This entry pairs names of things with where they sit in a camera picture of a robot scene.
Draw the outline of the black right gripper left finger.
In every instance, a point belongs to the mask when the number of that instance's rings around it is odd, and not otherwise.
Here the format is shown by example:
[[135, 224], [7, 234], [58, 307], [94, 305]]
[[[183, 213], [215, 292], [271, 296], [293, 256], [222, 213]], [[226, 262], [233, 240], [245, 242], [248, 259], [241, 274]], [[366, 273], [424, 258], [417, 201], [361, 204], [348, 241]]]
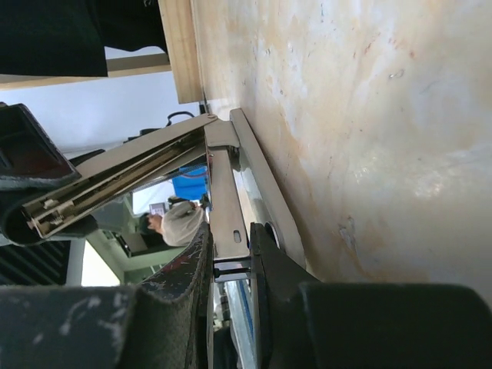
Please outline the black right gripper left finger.
[[139, 284], [1, 290], [3, 368], [206, 368], [213, 237]]

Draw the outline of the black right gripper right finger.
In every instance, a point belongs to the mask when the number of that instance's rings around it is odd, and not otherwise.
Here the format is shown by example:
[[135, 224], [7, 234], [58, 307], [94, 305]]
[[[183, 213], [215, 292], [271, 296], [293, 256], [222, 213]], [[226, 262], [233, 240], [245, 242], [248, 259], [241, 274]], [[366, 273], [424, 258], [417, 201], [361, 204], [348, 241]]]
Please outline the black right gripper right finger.
[[455, 284], [324, 283], [251, 225], [260, 368], [489, 368], [491, 311]]

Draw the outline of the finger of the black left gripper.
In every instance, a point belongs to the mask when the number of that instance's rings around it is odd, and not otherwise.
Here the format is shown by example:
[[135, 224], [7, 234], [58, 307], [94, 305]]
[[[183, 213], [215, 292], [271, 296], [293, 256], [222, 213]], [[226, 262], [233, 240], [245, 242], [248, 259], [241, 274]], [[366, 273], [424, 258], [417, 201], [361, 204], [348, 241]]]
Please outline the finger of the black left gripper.
[[81, 177], [23, 104], [1, 104], [1, 189], [55, 189]]

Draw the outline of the black hanging garment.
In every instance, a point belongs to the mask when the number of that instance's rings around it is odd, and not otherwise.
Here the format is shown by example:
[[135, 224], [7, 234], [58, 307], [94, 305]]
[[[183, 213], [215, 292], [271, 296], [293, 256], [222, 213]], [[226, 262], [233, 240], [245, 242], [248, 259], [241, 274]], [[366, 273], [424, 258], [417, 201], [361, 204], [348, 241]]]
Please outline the black hanging garment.
[[105, 49], [168, 50], [156, 1], [1, 3], [1, 73], [105, 77]]

